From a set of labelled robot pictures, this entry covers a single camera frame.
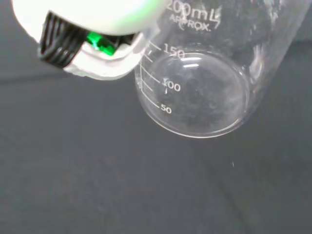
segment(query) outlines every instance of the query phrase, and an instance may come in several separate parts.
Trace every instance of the black cable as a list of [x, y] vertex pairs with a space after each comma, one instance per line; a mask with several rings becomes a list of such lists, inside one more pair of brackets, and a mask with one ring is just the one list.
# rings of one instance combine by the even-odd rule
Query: black cable
[[71, 63], [88, 34], [88, 30], [49, 12], [43, 25], [38, 57], [55, 67], [64, 68]]

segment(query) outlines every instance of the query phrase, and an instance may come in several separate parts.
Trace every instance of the beaker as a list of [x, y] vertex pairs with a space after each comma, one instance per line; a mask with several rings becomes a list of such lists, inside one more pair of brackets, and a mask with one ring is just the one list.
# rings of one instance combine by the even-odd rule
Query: beaker
[[159, 125], [196, 138], [246, 121], [312, 0], [170, 0], [135, 69], [140, 102]]

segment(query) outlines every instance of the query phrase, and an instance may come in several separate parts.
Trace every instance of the beaker bottom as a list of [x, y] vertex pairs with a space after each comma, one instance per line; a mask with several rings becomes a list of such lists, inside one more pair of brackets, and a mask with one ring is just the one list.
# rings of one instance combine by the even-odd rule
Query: beaker bottom
[[[146, 89], [140, 96], [142, 105], [171, 132], [216, 137], [235, 129], [245, 116], [248, 81], [243, 70], [226, 58], [186, 53], [183, 58], [162, 57], [144, 69], [148, 74], [142, 79], [152, 91]], [[160, 83], [148, 82], [149, 75]]]

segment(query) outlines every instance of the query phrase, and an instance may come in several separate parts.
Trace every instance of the white plastic casing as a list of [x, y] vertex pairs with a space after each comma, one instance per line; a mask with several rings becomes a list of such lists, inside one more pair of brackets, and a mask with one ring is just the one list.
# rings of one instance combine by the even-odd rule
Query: white plastic casing
[[[127, 12], [133, 14], [135, 11], [134, 8], [127, 11], [127, 7], [140, 6], [148, 2], [153, 7], [157, 6], [154, 11], [141, 18], [130, 20], [128, 24], [125, 21], [121, 22]], [[131, 45], [121, 45], [113, 56], [97, 51], [85, 42], [71, 64], [64, 68], [65, 71], [75, 75], [98, 80], [118, 79], [134, 69], [140, 62], [150, 39], [158, 33], [155, 21], [165, 9], [167, 2], [167, 0], [12, 0], [17, 20], [38, 43], [49, 11], [73, 24], [98, 33], [127, 35], [140, 31]]]

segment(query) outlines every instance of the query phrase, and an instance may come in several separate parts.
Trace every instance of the gray tablecloth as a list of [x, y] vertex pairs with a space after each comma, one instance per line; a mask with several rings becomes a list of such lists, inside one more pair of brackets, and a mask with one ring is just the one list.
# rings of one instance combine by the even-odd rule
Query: gray tablecloth
[[0, 11], [1, 234], [312, 233], [312, 42], [292, 45], [244, 126], [192, 140], [149, 119], [133, 74], [41, 64]]

